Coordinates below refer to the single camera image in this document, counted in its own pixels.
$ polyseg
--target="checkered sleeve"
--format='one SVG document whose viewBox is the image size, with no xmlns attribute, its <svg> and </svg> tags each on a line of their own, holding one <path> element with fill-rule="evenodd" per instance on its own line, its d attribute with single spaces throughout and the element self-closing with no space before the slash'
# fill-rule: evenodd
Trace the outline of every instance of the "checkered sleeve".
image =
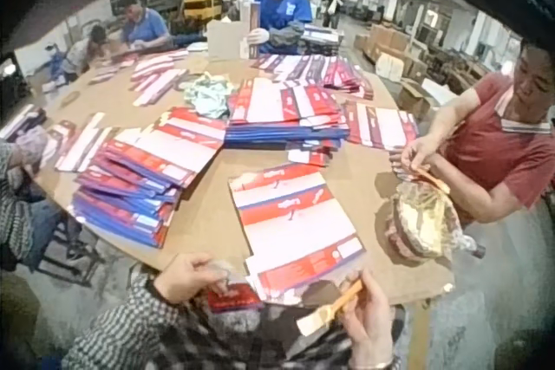
<svg viewBox="0 0 555 370">
<path fill-rule="evenodd" d="M 77 338 L 62 368 L 144 368 L 160 349 L 160 336 L 178 320 L 179 310 L 148 290 L 145 276 L 137 279 L 122 305 L 100 315 Z"/>
</svg>

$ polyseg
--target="bag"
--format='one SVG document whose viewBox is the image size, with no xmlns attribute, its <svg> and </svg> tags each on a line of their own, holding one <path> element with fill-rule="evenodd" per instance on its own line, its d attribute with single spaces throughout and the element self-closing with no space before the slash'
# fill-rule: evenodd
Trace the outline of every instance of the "bag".
<svg viewBox="0 0 555 370">
<path fill-rule="evenodd" d="M 453 249 L 482 258 L 485 248 L 462 232 L 451 199 L 427 182 L 402 182 L 392 197 L 386 237 L 402 257 L 417 263 L 451 256 Z"/>
</svg>

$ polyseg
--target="table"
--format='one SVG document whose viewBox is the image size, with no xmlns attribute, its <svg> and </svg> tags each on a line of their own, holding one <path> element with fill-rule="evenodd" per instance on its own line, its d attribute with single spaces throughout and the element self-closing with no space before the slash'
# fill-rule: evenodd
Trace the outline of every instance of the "table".
<svg viewBox="0 0 555 370">
<path fill-rule="evenodd" d="M 176 67 L 188 68 L 192 73 L 209 71 L 213 75 L 228 75 L 234 83 L 259 74 L 247 61 L 209 62 L 205 53 L 191 54 L 177 62 Z M 104 112 L 106 116 L 100 127 L 145 127 L 169 107 L 183 104 L 180 93 L 172 90 L 154 106 L 134 107 L 136 93 L 129 91 L 132 72 L 131 68 L 126 68 L 110 81 L 89 86 L 88 81 L 95 74 L 94 70 L 89 71 L 72 84 L 72 89 L 80 92 L 77 100 L 64 107 L 61 97 L 47 108 L 51 122 L 71 120 L 81 126 L 91 113 Z M 370 103 L 396 108 L 377 75 L 367 76 L 375 90 L 375 98 Z M 284 151 L 223 149 L 204 174 L 199 175 L 199 180 L 184 192 L 160 250 L 130 242 L 105 230 L 94 227 L 91 230 L 114 247 L 156 269 L 164 269 L 176 253 L 202 250 L 245 272 L 244 260 L 251 252 L 234 210 L 227 180 L 286 161 Z M 38 173 L 36 181 L 60 206 L 68 207 L 78 187 L 74 182 L 76 175 L 56 172 L 52 165 L 50 161 Z M 406 264 L 383 236 L 389 197 L 398 183 L 390 170 L 386 152 L 345 142 L 330 166 L 323 170 L 323 175 L 355 225 L 370 253 L 371 268 L 392 303 L 432 297 L 452 288 L 454 276 L 446 259 L 418 266 Z"/>
</svg>

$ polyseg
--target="red shirt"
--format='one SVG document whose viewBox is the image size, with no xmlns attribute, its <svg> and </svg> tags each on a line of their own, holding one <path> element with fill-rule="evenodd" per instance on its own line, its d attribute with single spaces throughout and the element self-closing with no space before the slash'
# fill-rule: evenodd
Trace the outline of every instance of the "red shirt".
<svg viewBox="0 0 555 370">
<path fill-rule="evenodd" d="M 444 156 L 488 191 L 504 182 L 530 208 L 555 175 L 552 130 L 547 123 L 526 125 L 501 118 L 513 93 L 510 77 L 491 73 L 474 89 L 480 106 L 447 142 Z"/>
</svg>

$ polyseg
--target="stack of cardboard boxes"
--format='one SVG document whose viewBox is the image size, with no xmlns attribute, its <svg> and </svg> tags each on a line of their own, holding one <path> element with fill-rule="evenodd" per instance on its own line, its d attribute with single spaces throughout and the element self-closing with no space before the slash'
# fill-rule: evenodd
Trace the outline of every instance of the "stack of cardboard boxes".
<svg viewBox="0 0 555 370">
<path fill-rule="evenodd" d="M 363 52 L 372 62 L 376 62 L 381 54 L 392 55 L 404 62 L 403 77 L 418 82 L 422 82 L 426 77 L 428 66 L 405 52 L 409 41 L 408 35 L 385 26 L 372 25 L 365 41 Z"/>
</svg>

